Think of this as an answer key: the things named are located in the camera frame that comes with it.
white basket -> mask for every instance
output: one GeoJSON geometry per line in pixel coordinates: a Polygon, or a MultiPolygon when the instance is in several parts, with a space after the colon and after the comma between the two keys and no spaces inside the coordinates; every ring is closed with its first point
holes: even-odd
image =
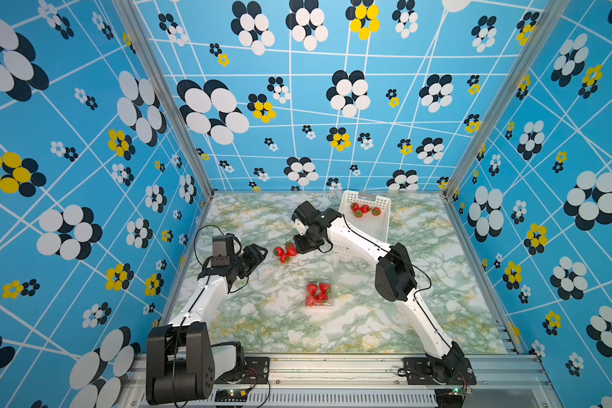
{"type": "MultiPolygon", "coordinates": [[[[392,200],[388,197],[383,197],[380,195],[373,194],[362,194],[360,197],[358,196],[357,191],[346,190],[343,194],[343,200],[340,202],[340,208],[338,208],[338,212],[344,215],[344,218],[348,223],[355,226],[359,230],[364,233],[369,234],[375,239],[387,242],[388,241],[388,228],[390,228],[390,205],[392,200]],[[375,200],[370,201],[367,199],[363,199],[365,196],[367,199],[372,199],[376,197],[375,200]],[[354,212],[351,210],[351,205],[357,202],[360,206],[363,204],[367,204],[369,208],[379,207],[381,209],[381,214],[379,216],[373,216],[371,212],[364,214],[362,217],[358,218],[354,215],[354,212]]],[[[350,255],[355,255],[351,249],[334,244],[334,251],[340,253],[348,253],[350,255]]]]}

wire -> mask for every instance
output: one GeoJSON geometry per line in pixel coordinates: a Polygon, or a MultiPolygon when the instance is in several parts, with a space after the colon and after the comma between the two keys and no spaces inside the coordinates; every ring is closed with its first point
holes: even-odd
{"type": "Polygon", "coordinates": [[[220,231],[220,235],[224,235],[224,234],[222,233],[222,230],[220,229],[220,227],[219,227],[219,226],[217,226],[217,225],[212,225],[212,224],[209,224],[209,225],[204,225],[202,228],[200,228],[200,229],[198,229],[198,230],[196,231],[196,233],[195,233],[195,239],[192,241],[192,251],[193,251],[193,253],[195,254],[195,260],[197,261],[197,263],[198,263],[198,264],[200,264],[200,266],[204,266],[204,265],[202,265],[202,263],[200,262],[200,259],[197,257],[197,234],[199,234],[199,233],[200,233],[200,231],[201,231],[201,230],[203,230],[204,228],[206,228],[207,226],[212,226],[212,227],[217,228],[217,229],[218,229],[218,231],[220,231]]]}

